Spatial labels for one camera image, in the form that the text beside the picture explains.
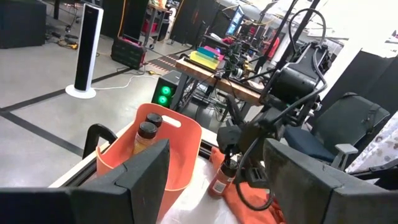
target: gray floor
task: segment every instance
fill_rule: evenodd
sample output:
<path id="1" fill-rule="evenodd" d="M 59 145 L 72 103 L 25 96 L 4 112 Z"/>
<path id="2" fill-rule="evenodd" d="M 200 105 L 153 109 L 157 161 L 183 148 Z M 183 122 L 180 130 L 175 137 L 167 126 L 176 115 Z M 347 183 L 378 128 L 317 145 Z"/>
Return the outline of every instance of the gray floor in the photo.
<path id="1" fill-rule="evenodd" d="M 70 19 L 69 14 L 60 12 L 61 21 Z M 63 30 L 65 24 L 57 21 L 54 26 Z M 72 34 L 79 31 L 78 24 L 74 24 Z M 96 59 L 94 78 L 124 67 L 111 60 L 112 43 L 107 37 L 100 38 L 98 52 L 101 55 Z M 146 60 L 187 48 L 177 42 L 173 45 L 159 42 L 154 49 L 158 53 L 149 50 Z M 151 101 L 156 78 L 137 77 L 127 88 L 98 90 L 97 96 L 90 100 L 63 93 L 18 110 L 2 110 L 72 84 L 76 54 L 53 43 L 0 50 L 0 187 L 50 185 L 81 160 L 90 125 L 101 123 L 117 132 L 134 119 L 140 104 Z M 147 70 L 164 73 L 150 65 Z M 131 74 L 120 74 L 93 86 L 123 86 L 130 78 Z"/>

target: black bottle cap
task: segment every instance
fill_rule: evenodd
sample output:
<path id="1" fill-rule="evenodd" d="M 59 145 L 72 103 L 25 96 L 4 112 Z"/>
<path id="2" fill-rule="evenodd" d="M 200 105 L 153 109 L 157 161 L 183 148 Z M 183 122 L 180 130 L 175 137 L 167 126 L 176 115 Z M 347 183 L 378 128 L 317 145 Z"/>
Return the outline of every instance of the black bottle cap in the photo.
<path id="1" fill-rule="evenodd" d="M 156 125 L 158 128 L 162 125 L 162 117 L 157 113 L 149 113 L 147 118 L 145 119 L 147 122 L 151 122 L 152 124 Z"/>
<path id="2" fill-rule="evenodd" d="M 139 124 L 138 134 L 145 139 L 153 139 L 156 136 L 156 125 L 150 122 L 142 122 Z"/>
<path id="3" fill-rule="evenodd" d="M 221 171 L 223 171 L 223 173 L 227 177 L 234 177 L 237 169 L 238 169 L 238 163 L 232 159 L 228 161 L 224 160 L 221 165 Z"/>

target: orange plastic basket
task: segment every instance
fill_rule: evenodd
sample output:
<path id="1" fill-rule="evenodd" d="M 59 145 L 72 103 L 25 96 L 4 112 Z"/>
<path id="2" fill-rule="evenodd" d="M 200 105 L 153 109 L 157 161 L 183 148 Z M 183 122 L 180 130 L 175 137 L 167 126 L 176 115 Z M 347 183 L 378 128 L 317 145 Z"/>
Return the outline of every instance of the orange plastic basket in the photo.
<path id="1" fill-rule="evenodd" d="M 102 154 L 100 148 L 96 148 L 97 174 L 104 175 L 129 159 L 134 150 L 134 138 L 139 124 L 145 121 L 149 113 L 165 116 L 156 139 L 170 139 L 169 175 L 157 217 L 161 220 L 191 181 L 201 142 L 201 127 L 196 121 L 159 105 L 152 103 L 141 105 L 134 123 L 110 145 L 106 152 Z M 176 127 L 166 122 L 168 117 L 178 121 L 180 126 Z"/>

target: yellow box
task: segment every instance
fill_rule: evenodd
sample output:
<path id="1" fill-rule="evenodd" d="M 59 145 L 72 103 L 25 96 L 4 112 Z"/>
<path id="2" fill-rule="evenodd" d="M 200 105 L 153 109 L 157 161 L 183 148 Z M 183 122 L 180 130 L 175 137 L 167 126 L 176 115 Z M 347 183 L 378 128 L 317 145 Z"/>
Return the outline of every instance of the yellow box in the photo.
<path id="1" fill-rule="evenodd" d="M 198 62 L 201 65 L 204 65 L 211 69 L 216 69 L 218 64 L 220 63 L 219 60 L 206 56 L 202 53 L 197 51 L 191 52 L 189 58 L 195 62 Z"/>

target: black chair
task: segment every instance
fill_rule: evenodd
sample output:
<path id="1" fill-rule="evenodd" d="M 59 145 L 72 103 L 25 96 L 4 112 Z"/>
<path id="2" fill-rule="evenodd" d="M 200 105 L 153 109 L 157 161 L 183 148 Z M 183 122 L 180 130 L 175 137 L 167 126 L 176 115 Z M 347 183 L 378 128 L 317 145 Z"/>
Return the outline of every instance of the black chair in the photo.
<path id="1" fill-rule="evenodd" d="M 284 137 L 290 147 L 334 168 L 345 169 L 349 155 L 350 162 L 359 155 L 355 145 L 389 115 L 379 105 L 346 93 L 315 121 L 311 131 L 287 126 Z"/>

